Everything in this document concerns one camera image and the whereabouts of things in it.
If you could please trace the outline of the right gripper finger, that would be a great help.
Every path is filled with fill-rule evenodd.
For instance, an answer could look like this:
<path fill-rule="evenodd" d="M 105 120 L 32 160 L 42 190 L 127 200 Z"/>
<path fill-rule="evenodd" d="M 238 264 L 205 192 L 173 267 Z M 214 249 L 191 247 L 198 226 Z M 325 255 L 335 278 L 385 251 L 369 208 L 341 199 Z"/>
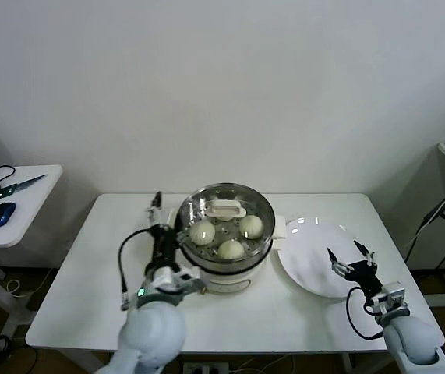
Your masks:
<path fill-rule="evenodd" d="M 350 272 L 350 266 L 340 262 L 329 247 L 327 247 L 327 252 L 331 262 L 332 271 L 334 271 L 337 275 L 346 275 Z"/>
<path fill-rule="evenodd" d="M 354 244 L 360 253 L 364 256 L 363 260 L 355 262 L 355 265 L 366 265 L 373 268 L 377 268 L 377 263 L 375 260 L 375 252 L 370 252 L 365 245 L 354 240 Z"/>

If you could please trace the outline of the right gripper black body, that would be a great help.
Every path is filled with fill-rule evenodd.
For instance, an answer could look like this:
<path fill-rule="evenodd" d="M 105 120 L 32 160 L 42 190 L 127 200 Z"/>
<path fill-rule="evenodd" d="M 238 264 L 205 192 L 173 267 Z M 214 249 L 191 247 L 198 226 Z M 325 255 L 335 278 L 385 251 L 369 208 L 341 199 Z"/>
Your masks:
<path fill-rule="evenodd" d="M 355 282 L 361 288 L 366 300 L 379 294 L 382 284 L 376 276 L 377 265 L 367 260 L 349 264 L 351 269 L 345 274 L 347 281 Z"/>

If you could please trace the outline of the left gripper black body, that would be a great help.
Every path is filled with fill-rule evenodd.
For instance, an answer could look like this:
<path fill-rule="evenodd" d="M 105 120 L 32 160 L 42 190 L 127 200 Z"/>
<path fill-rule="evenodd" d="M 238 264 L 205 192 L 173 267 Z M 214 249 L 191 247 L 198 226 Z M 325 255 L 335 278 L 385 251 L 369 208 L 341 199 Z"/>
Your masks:
<path fill-rule="evenodd" d="M 154 245 L 151 261 L 146 266 L 146 271 L 156 271 L 163 267 L 178 271 L 175 259 L 178 249 L 175 229 L 166 224 L 155 224 L 148 232 L 154 239 Z"/>

